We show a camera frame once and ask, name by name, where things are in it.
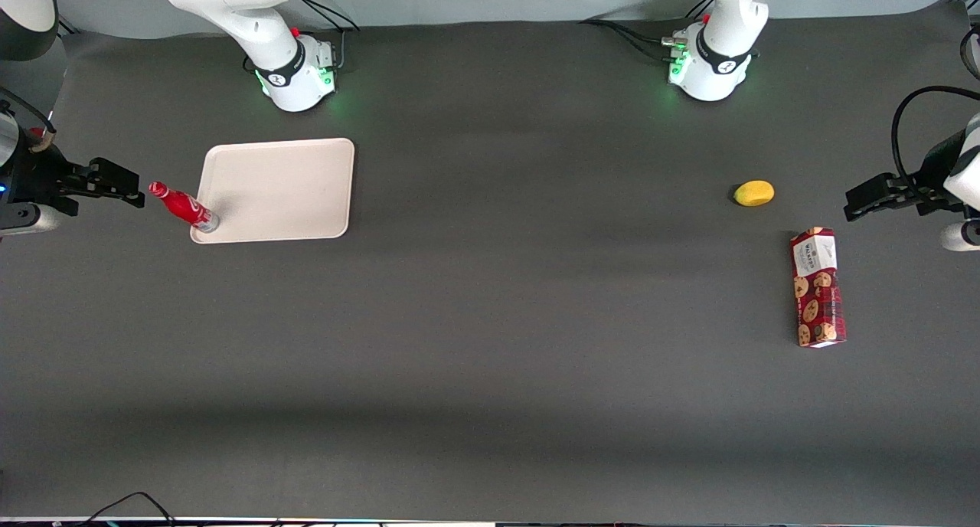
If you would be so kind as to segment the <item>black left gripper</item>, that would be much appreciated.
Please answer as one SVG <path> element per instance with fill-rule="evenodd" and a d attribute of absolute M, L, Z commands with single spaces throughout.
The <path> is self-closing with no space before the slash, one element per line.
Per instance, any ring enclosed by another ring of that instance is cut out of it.
<path fill-rule="evenodd" d="M 881 173 L 868 179 L 864 188 L 852 188 L 844 193 L 844 219 L 854 222 L 861 217 L 881 209 L 903 209 L 914 206 L 918 214 L 928 215 L 936 211 L 949 211 L 965 215 L 967 206 L 956 198 L 944 182 L 952 174 L 953 166 L 959 160 L 962 144 L 965 143 L 966 130 L 946 137 L 925 155 L 921 167 L 913 174 L 907 173 L 900 157 L 897 131 L 892 132 L 893 160 L 899 177 L 891 173 Z"/>

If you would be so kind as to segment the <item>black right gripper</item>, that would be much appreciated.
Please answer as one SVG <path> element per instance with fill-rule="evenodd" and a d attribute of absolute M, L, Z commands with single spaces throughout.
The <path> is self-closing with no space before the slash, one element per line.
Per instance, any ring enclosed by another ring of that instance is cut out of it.
<path fill-rule="evenodd" d="M 88 188 L 87 182 L 97 186 Z M 49 150 L 17 152 L 8 160 L 8 202 L 46 205 L 64 215 L 77 215 L 74 195 L 83 198 L 111 198 L 136 208 L 145 206 L 143 192 L 125 193 L 119 189 L 138 189 L 139 177 L 108 159 L 92 159 L 88 167 L 70 162 L 62 153 Z"/>

